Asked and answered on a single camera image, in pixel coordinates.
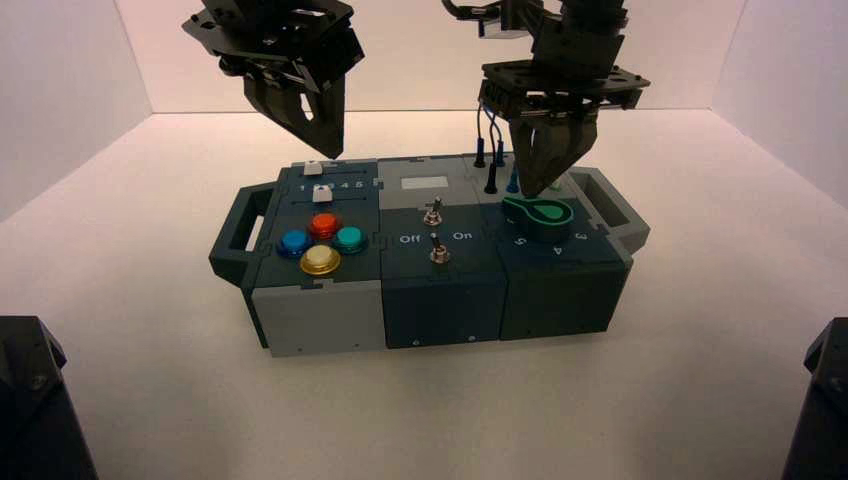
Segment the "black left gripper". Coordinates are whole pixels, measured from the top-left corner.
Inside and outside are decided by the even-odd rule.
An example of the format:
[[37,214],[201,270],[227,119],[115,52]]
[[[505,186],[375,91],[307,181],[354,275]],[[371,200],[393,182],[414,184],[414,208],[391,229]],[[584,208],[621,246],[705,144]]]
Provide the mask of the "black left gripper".
[[[182,29],[218,58],[219,69],[244,77],[251,106],[330,159],[344,150],[345,75],[365,54],[341,1],[205,1]],[[312,118],[300,92],[307,90]]]

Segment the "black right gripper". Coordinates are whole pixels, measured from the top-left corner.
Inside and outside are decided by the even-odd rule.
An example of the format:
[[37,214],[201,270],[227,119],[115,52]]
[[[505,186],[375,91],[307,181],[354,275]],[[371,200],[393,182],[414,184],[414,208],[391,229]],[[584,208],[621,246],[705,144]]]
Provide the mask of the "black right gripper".
[[616,64],[628,23],[626,11],[484,11],[479,36],[532,37],[532,57],[482,66],[479,102],[513,121],[520,189],[539,196],[586,155],[597,139],[597,115],[560,125],[516,120],[565,118],[599,109],[629,110],[650,86]]

